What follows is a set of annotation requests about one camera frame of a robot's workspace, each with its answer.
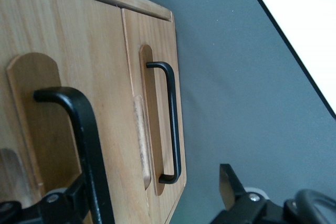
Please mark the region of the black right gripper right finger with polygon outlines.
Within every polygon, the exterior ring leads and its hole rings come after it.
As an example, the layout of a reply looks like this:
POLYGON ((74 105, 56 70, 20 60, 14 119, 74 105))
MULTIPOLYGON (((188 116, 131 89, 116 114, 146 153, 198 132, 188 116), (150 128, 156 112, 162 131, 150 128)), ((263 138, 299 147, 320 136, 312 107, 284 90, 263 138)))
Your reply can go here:
POLYGON ((229 164, 219 167, 225 210, 212 223, 283 223, 283 209, 257 192, 247 192, 229 164))

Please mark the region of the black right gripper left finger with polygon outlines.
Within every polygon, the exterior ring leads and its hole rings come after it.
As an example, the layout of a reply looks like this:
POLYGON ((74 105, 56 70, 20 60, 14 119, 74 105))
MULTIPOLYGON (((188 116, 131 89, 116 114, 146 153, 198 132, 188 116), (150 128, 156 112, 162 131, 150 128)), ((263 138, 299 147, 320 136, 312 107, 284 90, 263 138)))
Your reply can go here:
POLYGON ((83 179, 76 179, 65 191, 50 193, 28 208, 19 201, 1 202, 1 223, 84 223, 87 214, 83 179))

